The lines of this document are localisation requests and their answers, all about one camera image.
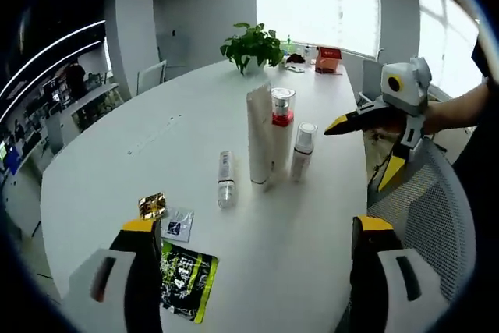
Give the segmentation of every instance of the white wall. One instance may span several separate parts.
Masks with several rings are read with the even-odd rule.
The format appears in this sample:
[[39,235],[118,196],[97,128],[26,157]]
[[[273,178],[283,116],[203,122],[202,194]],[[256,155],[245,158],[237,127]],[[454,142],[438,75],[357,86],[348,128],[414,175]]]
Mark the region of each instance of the white wall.
[[113,76],[127,100],[137,73],[159,63],[153,0],[105,0],[104,17]]
[[161,57],[189,71],[224,59],[219,48],[233,24],[257,23],[257,0],[154,0],[154,15]]
[[85,80],[88,73],[103,73],[108,71],[106,57],[104,54],[104,44],[99,44],[97,48],[78,58],[78,63],[85,69]]
[[419,0],[380,0],[380,62],[408,62],[419,50]]

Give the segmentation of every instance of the white table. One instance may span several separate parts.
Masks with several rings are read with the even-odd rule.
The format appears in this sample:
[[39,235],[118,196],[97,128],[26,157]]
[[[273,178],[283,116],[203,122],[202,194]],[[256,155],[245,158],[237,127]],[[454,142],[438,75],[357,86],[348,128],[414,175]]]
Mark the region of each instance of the white table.
[[[342,75],[267,68],[273,86],[296,90],[296,124],[319,126],[302,184],[253,192],[246,92],[262,78],[219,62],[126,102],[78,136],[44,173],[41,217],[55,284],[138,215],[140,197],[165,191],[168,204],[195,211],[180,246],[220,263],[202,324],[161,308],[168,332],[331,331],[349,298],[352,216],[366,213],[361,133],[322,135],[356,107]],[[218,156],[234,151],[237,207],[217,206]]]

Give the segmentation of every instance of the white chair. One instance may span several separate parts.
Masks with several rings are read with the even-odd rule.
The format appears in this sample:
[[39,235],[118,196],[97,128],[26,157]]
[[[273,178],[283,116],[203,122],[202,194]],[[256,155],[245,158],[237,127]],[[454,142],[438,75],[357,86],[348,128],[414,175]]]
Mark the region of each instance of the white chair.
[[166,60],[137,73],[136,95],[142,94],[165,82]]

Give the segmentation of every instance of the bright window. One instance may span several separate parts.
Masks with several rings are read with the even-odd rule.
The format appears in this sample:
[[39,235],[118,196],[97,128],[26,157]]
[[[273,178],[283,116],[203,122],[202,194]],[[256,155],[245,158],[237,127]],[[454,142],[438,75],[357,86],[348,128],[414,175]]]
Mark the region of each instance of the bright window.
[[257,0],[257,18],[282,40],[377,53],[379,0]]
[[471,59],[478,25],[454,0],[419,0],[419,56],[428,62],[432,84],[458,97],[482,81]]

